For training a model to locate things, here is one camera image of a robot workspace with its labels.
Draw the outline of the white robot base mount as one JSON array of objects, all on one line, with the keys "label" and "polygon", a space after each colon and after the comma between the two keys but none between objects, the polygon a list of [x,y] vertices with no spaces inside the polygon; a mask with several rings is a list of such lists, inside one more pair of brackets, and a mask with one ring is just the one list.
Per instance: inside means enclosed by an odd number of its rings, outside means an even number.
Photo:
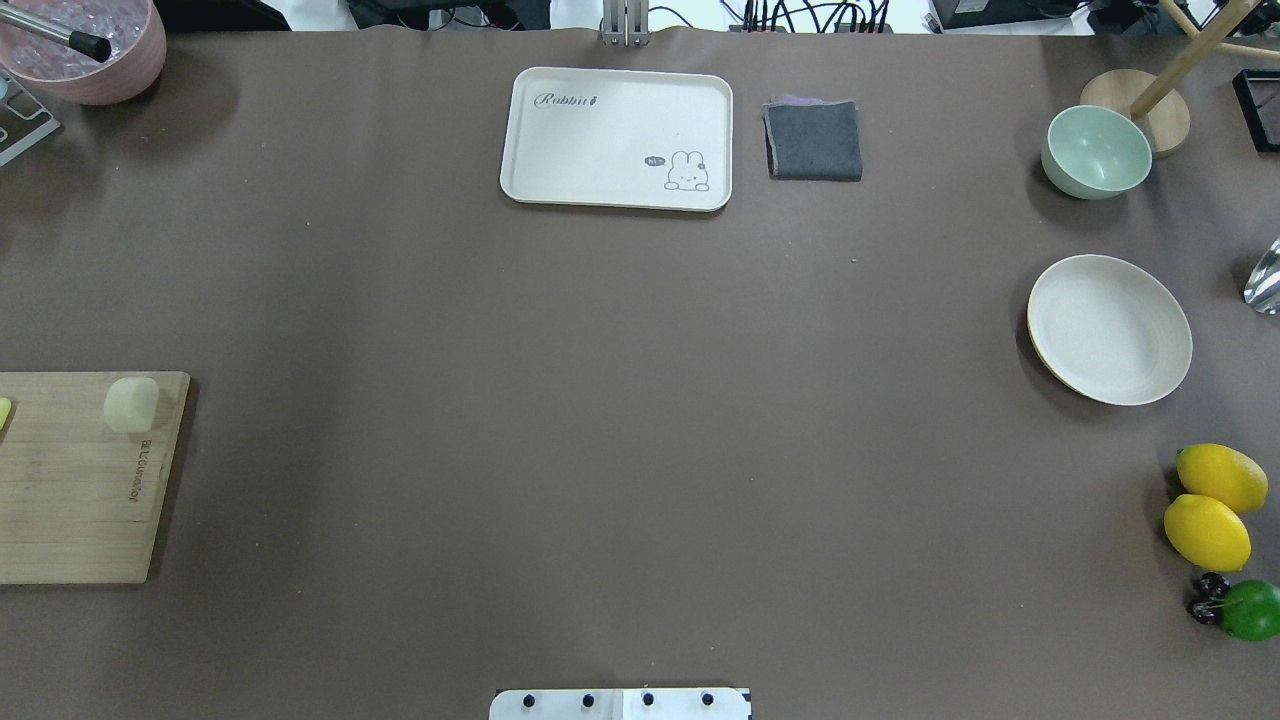
[{"label": "white robot base mount", "polygon": [[500,691],[489,719],[751,719],[750,691],[732,687]]}]

